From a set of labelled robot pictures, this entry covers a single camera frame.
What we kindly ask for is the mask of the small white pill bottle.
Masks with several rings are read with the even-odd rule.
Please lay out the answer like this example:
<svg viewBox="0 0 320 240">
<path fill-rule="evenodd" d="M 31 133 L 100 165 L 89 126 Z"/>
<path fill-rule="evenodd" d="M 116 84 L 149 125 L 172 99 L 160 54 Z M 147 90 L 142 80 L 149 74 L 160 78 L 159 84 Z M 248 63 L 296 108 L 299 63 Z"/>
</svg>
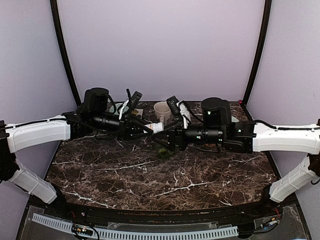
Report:
<svg viewBox="0 0 320 240">
<path fill-rule="evenodd" d="M 146 124 L 145 127 L 152 130 L 154 134 L 164 131 L 164 123 L 163 122 L 154 122 Z"/>
</svg>

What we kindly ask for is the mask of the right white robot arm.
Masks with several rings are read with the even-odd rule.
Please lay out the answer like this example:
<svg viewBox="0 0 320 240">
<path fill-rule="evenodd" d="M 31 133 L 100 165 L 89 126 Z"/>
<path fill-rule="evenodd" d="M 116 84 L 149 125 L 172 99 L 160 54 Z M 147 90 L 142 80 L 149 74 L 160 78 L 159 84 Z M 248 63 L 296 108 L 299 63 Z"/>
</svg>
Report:
<svg viewBox="0 0 320 240">
<path fill-rule="evenodd" d="M 306 153 L 301 163 L 287 175 L 263 190 L 255 213 L 266 217 L 289 195 L 320 176 L 320 125 L 271 125 L 262 120 L 232 121 L 230 103 L 218 97 L 201 102 L 202 119 L 193 124 L 184 101 L 175 96 L 167 99 L 169 111 L 177 118 L 164 125 L 152 123 L 152 139 L 170 151 L 183 151 L 189 144 L 221 145 L 227 151 L 251 154 L 266 151 L 292 151 Z"/>
</svg>

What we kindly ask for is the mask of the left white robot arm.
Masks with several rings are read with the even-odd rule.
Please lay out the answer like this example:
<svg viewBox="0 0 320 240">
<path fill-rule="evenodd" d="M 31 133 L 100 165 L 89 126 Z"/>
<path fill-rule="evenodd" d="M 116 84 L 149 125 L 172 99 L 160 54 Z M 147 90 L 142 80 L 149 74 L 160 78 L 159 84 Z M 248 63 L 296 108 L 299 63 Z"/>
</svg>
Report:
<svg viewBox="0 0 320 240">
<path fill-rule="evenodd" d="M 83 103 L 75 111 L 19 124 L 6 125 L 1 121 L 0 180 L 13 183 L 44 203 L 51 204 L 51 210 L 58 217 L 67 218 L 71 208 L 63 201 L 57 187 L 18 162 L 16 153 L 45 143 L 79 139 L 92 132 L 125 140 L 150 136 L 155 133 L 155 128 L 133 114 L 141 97 L 140 92 L 128 92 L 121 108 L 114 107 L 112 112 L 108 112 L 108 103 L 113 101 L 109 91 L 95 87 L 85 92 Z"/>
</svg>

